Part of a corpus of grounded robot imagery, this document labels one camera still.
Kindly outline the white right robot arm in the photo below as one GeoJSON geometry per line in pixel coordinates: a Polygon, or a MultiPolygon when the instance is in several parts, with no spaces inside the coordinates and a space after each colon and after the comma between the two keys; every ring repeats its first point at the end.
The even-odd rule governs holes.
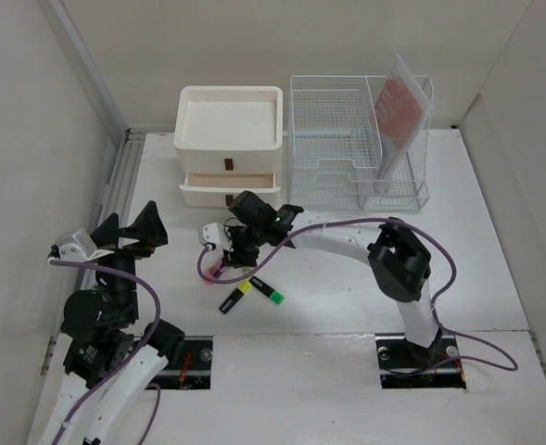
{"type": "Polygon", "coordinates": [[[262,246],[318,250],[363,263],[380,291],[397,303],[407,358],[425,365],[438,356],[428,284],[431,254],[401,220],[381,222],[375,234],[361,222],[331,222],[299,206],[276,210],[251,191],[240,193],[229,211],[240,224],[217,228],[224,265],[255,268],[262,246]]]}

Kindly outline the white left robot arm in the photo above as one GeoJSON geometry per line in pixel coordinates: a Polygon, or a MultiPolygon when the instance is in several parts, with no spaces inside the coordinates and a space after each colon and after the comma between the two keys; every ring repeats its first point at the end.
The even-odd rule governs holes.
{"type": "Polygon", "coordinates": [[[110,214],[93,232],[79,229],[51,247],[54,266],[90,270],[95,285],[66,300],[60,326],[70,339],[64,373],[43,444],[109,444],[132,404],[154,378],[177,364],[188,368],[184,332],[156,315],[140,338],[127,329],[139,318],[137,289],[156,291],[136,274],[136,263],[168,243],[157,204],[148,201],[134,222],[110,214]]]}

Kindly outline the white three-drawer storage box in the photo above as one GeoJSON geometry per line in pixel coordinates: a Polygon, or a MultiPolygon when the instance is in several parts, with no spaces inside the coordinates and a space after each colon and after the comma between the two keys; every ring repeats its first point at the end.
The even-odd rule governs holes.
{"type": "Polygon", "coordinates": [[[278,207],[283,92],[276,86],[186,86],[173,145],[191,207],[226,208],[248,190],[278,207]]]}

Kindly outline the red booklet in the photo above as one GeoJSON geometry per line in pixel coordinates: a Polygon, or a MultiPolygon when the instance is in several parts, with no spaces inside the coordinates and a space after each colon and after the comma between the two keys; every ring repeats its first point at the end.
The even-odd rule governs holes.
{"type": "Polygon", "coordinates": [[[420,134],[432,110],[421,84],[397,54],[375,101],[375,118],[382,146],[376,179],[387,182],[420,134]]]}

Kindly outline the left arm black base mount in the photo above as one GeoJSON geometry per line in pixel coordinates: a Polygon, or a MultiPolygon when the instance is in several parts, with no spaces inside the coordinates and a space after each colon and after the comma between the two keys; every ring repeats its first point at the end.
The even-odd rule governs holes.
{"type": "Polygon", "coordinates": [[[187,337],[183,355],[152,380],[163,390],[208,390],[211,383],[213,337],[187,337]]]}

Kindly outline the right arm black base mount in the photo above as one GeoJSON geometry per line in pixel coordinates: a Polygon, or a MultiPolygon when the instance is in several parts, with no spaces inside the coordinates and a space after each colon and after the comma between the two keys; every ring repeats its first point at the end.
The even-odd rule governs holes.
{"type": "Polygon", "coordinates": [[[465,375],[459,360],[437,364],[458,354],[453,336],[439,339],[429,350],[404,336],[375,338],[380,385],[382,389],[466,389],[465,375]]]}

